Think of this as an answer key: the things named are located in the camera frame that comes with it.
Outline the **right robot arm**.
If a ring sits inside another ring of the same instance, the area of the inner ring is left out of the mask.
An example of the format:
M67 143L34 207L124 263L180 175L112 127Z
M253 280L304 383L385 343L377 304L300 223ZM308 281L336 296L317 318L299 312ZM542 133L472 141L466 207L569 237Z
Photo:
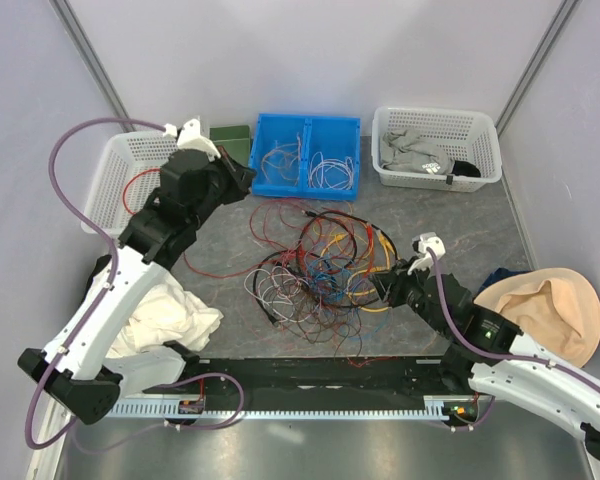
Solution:
M388 306L406 305L450 342L438 381L525 409L582 441L600 461L600 379L568 364L500 314L477 305L451 274L411 273L405 261L371 275Z

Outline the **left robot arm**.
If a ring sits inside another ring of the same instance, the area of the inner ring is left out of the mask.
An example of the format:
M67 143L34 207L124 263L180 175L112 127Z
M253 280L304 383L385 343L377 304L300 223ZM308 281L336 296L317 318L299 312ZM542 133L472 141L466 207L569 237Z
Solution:
M172 153L159 184L112 243L111 261L64 329L43 349L26 349L19 367L74 417L92 425L122 397L168 384L188 393L199 382L190 353L169 341L108 359L108 350L140 301L162 283L197 231L220 206L243 200L257 173L221 153Z

